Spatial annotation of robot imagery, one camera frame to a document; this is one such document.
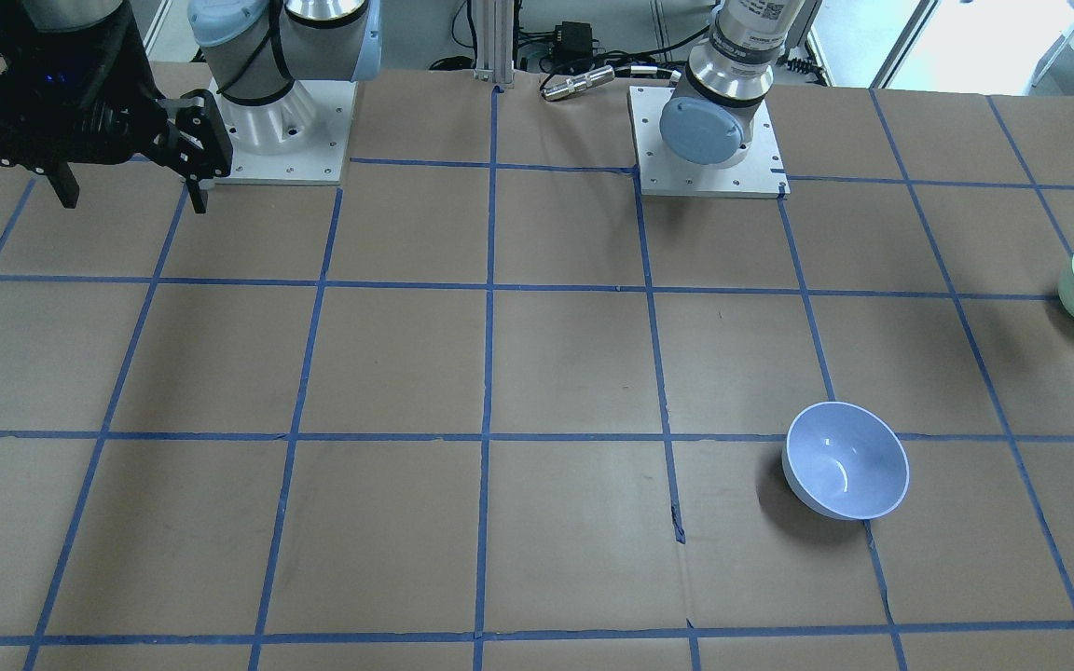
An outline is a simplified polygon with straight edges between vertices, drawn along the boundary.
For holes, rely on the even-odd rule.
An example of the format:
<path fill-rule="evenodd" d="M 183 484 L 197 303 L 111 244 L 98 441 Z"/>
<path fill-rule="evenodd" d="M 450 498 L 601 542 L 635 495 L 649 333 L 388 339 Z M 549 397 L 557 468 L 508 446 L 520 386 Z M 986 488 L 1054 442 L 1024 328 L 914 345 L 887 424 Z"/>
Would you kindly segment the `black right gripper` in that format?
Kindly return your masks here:
<path fill-rule="evenodd" d="M 0 164 L 41 171 L 72 210 L 72 164 L 135 156 L 180 174 L 208 211 L 233 160 L 213 94 L 162 92 L 128 1 L 0 1 Z"/>

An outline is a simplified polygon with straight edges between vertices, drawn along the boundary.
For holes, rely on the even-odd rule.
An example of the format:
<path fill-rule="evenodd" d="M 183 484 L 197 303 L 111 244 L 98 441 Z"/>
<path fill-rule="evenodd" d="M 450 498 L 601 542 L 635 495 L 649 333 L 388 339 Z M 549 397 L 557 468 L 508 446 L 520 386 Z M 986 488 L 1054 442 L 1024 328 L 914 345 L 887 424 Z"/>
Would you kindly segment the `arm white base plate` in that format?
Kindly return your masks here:
<path fill-rule="evenodd" d="M 671 88 L 632 86 L 629 111 L 645 196 L 789 194 L 768 103 L 724 110 Z"/>
<path fill-rule="evenodd" d="M 240 105 L 218 98 L 235 185 L 333 185 L 344 180 L 349 155 L 355 82 L 297 81 L 280 101 Z"/>

